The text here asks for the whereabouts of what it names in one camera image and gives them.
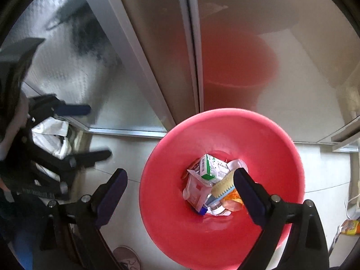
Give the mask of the person left hand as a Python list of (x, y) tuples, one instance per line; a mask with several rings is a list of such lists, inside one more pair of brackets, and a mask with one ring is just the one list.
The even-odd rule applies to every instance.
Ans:
[(1, 161), (5, 160), (11, 144), (22, 127), (25, 127), (27, 122), (27, 115), (29, 111), (29, 101), (26, 95), (21, 91), (18, 105), (16, 106), (15, 114), (10, 124), (8, 125), (5, 137), (1, 142)]

